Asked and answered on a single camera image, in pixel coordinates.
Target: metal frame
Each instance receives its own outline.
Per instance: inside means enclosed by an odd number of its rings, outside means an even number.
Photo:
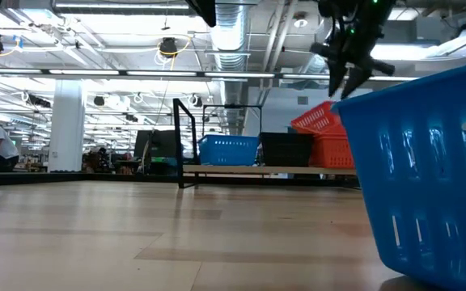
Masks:
[[[262,106],[261,105],[236,105],[236,104],[229,104],[229,105],[203,105],[202,106],[202,135],[204,136],[204,127],[206,123],[206,109],[207,108],[224,108],[224,109],[239,109],[239,108],[258,108],[260,111],[260,116],[258,116],[258,120],[260,121],[260,133],[262,132]]]
[[[86,69],[30,69],[30,68],[0,68],[0,75],[7,77],[28,78],[62,78],[62,79],[130,79],[130,80],[181,80],[181,81],[213,81],[239,79],[287,79],[328,81],[327,74],[284,74],[255,72],[216,72],[216,71],[167,71],[167,70],[86,70]],[[408,82],[417,77],[374,76],[368,81],[374,82]]]
[[[193,162],[198,165],[199,156],[197,155],[197,130],[195,127],[195,117],[192,113],[183,105],[181,100],[173,100],[173,110],[174,110],[174,126],[176,127],[176,161],[177,161],[177,183],[179,188],[192,187],[198,183],[199,173],[195,173],[195,182],[185,187],[184,185],[184,168],[183,168],[183,145],[181,144],[181,128],[180,128],[180,109],[190,118],[192,122],[192,148],[193,148]]]

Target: computer monitor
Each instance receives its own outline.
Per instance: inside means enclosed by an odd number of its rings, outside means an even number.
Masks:
[[[176,131],[175,130],[140,130],[136,136],[134,157],[143,158],[148,141],[151,157],[174,158],[176,156]]]

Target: black metal frame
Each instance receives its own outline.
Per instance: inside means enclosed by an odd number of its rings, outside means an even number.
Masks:
[[[262,106],[261,105],[236,105],[236,104],[227,104],[227,105],[203,105],[202,106],[202,135],[204,136],[204,125],[206,123],[206,109],[207,108],[224,108],[224,109],[241,109],[241,108],[257,108],[260,112],[260,132],[262,132]]]
[[[181,100],[173,100],[173,110],[174,110],[174,126],[176,127],[176,161],[177,161],[177,183],[179,188],[192,187],[198,183],[199,173],[195,173],[195,183],[188,186],[184,185],[184,161],[183,161],[183,145],[181,144],[181,122],[180,122],[180,109],[190,118],[192,122],[192,148],[193,148],[193,163],[199,165],[199,156],[197,154],[197,130],[195,128],[195,117],[192,113],[183,105]]]

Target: wall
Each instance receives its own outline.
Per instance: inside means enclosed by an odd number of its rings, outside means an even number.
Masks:
[[[371,92],[371,89],[358,89],[352,96]],[[249,88],[249,103],[255,104],[260,90],[258,87]],[[298,96],[307,96],[308,105],[298,105]],[[286,133],[290,122],[301,116],[307,110],[314,108],[320,103],[330,100],[327,90],[305,89],[296,91],[288,88],[273,88],[265,102],[262,114],[262,131],[267,133]],[[257,136],[260,133],[259,120],[248,111],[244,123],[244,135]]]

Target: wooden floor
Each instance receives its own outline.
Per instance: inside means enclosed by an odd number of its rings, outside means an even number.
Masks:
[[[0,187],[0,290],[428,288],[382,265],[355,190],[76,182]]]

